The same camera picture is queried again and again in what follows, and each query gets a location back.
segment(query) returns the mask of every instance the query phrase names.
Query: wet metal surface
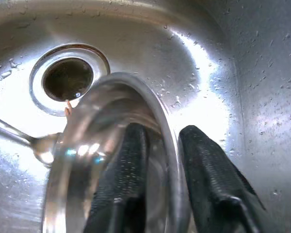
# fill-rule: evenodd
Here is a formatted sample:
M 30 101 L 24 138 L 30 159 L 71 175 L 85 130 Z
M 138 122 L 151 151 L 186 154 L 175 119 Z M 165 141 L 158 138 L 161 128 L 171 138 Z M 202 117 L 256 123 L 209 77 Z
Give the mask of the wet metal surface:
M 33 137 L 63 131 L 65 117 L 32 100 L 30 74 L 68 44 L 144 80 L 176 133 L 194 124 L 219 143 L 291 232 L 291 1 L 0 0 L 2 120 Z M 0 136 L 0 233 L 40 231 L 47 177 Z

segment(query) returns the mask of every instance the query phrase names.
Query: sink drain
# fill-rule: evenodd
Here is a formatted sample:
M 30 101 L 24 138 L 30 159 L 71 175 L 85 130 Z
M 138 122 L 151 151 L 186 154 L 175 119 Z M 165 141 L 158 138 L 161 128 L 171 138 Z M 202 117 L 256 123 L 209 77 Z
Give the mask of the sink drain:
M 74 100 L 91 86 L 93 71 L 78 58 L 68 58 L 51 65 L 43 76 L 45 93 L 56 101 Z
M 34 104 L 52 116 L 65 116 L 66 100 L 76 106 L 102 76 L 110 74 L 107 58 L 86 44 L 67 44 L 47 51 L 34 65 L 29 92 Z

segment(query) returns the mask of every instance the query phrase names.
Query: drain ring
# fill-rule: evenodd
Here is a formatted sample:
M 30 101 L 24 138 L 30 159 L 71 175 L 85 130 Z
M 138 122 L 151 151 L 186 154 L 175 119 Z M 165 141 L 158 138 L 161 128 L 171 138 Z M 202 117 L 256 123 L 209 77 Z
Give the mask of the drain ring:
M 88 72 L 82 72 L 79 69 L 78 73 L 74 73 L 81 76 L 79 81 L 80 78 L 85 81 L 83 85 L 79 84 L 82 91 L 76 92 L 77 88 L 72 83 L 69 85 L 65 83 L 65 78 L 74 78 L 73 74 L 58 68 L 62 65 L 65 66 L 62 68 L 68 68 L 71 65 L 80 66 L 81 64 L 86 66 Z M 72 105 L 77 105 L 95 81 L 107 74 L 110 74 L 107 58 L 96 48 L 85 44 L 60 46 L 47 52 L 35 64 L 29 79 L 30 96 L 34 104 L 42 111 L 53 116 L 64 116 L 66 99 L 71 100 Z M 59 89 L 58 83 L 53 83 L 56 79 L 62 85 L 62 90 Z M 57 90 L 51 91 L 52 85 L 57 85 Z M 60 92 L 65 90 L 65 94 L 62 96 Z

